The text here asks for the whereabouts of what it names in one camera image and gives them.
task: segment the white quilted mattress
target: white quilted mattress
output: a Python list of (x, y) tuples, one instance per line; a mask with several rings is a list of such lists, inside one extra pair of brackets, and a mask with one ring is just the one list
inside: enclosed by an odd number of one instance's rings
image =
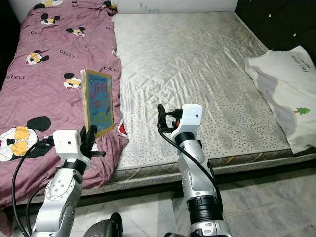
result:
[(158, 134), (166, 110), (203, 105), (198, 139), (210, 159), (288, 149), (269, 106), (244, 71), (266, 48), (231, 12), (118, 14), (121, 110), (129, 144), (117, 170), (171, 164), (175, 148)]

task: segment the wrinkled fabric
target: wrinkled fabric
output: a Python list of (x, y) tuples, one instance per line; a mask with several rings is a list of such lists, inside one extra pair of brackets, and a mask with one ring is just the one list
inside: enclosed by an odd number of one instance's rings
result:
[[(114, 129), (97, 140), (98, 150), (106, 151), (106, 156), (92, 158), (92, 166), (84, 174), (84, 188), (99, 188), (108, 181), (128, 142), (119, 132), (121, 62), (113, 55), (112, 14), (101, 1), (61, 1), (57, 6), (31, 10), (21, 25), (17, 52), (0, 94), (0, 135), (33, 124), (42, 140), (58, 129), (81, 130), (84, 126), (81, 86), (76, 83), (82, 69), (112, 75)], [(51, 124), (44, 119), (47, 127), (43, 129), (29, 122), (37, 117), (47, 117)], [(2, 145), (14, 142), (14, 137), (8, 138)], [(11, 180), (19, 160), (0, 162), (1, 209), (12, 205)], [(46, 184), (59, 164), (54, 149), (27, 158), (16, 179), (17, 201)], [(10, 235), (9, 222), (4, 219), (2, 212), (0, 229)]]

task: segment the black cable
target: black cable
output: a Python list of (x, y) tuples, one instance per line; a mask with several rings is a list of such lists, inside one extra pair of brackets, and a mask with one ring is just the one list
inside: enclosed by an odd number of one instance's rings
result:
[(221, 207), (221, 211), (223, 212), (223, 201), (222, 201), (222, 196), (221, 196), (221, 192), (219, 191), (219, 188), (215, 182), (215, 180), (212, 178), (212, 176), (207, 172), (207, 170), (192, 156), (190, 155), (186, 150), (184, 150), (182, 147), (178, 146), (175, 142), (173, 142), (171, 139), (169, 139), (166, 135), (164, 135), (164, 133), (161, 131), (160, 129), (160, 122), (161, 120), (166, 116), (166, 115), (171, 115), (169, 113), (165, 113), (163, 116), (161, 116), (159, 119), (158, 119), (158, 122), (157, 122), (157, 129), (158, 129), (158, 132), (159, 134), (168, 142), (170, 143), (171, 145), (173, 145), (175, 148), (177, 148), (179, 151), (181, 151), (183, 154), (185, 154), (190, 160), (193, 161), (193, 163), (195, 165), (197, 165), (197, 167), (200, 168), (200, 170), (203, 171), (203, 173), (208, 177), (208, 179), (211, 181), (211, 183), (213, 184), (214, 188), (215, 188), (215, 191), (216, 191), (216, 195), (217, 195), (217, 198), (218, 198), (218, 202), (220, 204), (220, 207)]
[(28, 203), (26, 204), (26, 212), (25, 212), (25, 217), (26, 217), (26, 226), (28, 227), (29, 235), (32, 235), (32, 227), (31, 227), (31, 222), (30, 222), (30, 206), (32, 199), (36, 196), (36, 194), (45, 188), (47, 184), (41, 186), (39, 189), (35, 190), (35, 192), (32, 194), (32, 196), (29, 198)]
[(24, 154), (24, 156), (21, 158), (20, 162), (18, 163), (18, 166), (16, 167), (15, 171), (14, 171), (14, 174), (13, 174), (13, 177), (12, 177), (12, 207), (13, 207), (13, 213), (14, 213), (14, 217), (15, 217), (15, 220), (16, 220), (16, 223), (18, 224), (18, 227), (20, 229), (20, 231), (22, 232), (22, 234), (25, 236), (25, 237), (29, 237), (28, 233), (26, 232), (25, 228), (23, 227), (21, 221), (20, 221), (20, 218), (17, 214), (17, 210), (16, 210), (16, 199), (15, 199), (15, 179), (16, 179), (16, 176), (19, 172), (19, 169), (23, 163), (23, 161), (25, 160), (25, 158), (28, 156), (28, 154), (40, 143), (47, 143), (47, 140), (44, 139), (42, 141), (38, 141), (36, 142), (34, 145), (32, 145)]

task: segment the marble floor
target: marble floor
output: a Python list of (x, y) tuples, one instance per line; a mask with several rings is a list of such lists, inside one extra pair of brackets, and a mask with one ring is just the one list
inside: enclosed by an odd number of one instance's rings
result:
[[(221, 184), (233, 236), (316, 237), (315, 184), (316, 168)], [(182, 193), (171, 191), (79, 207), (71, 236), (83, 236), (113, 212), (122, 215), (125, 237), (163, 237), (174, 231), (187, 235), (190, 226)], [(13, 237), (21, 236), (14, 227)]]

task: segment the pillow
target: pillow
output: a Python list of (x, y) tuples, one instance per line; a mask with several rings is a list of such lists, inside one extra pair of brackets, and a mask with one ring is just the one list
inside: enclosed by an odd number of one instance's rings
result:
[(269, 104), (293, 153), (316, 147), (316, 68), (301, 46), (246, 58), (245, 70)]

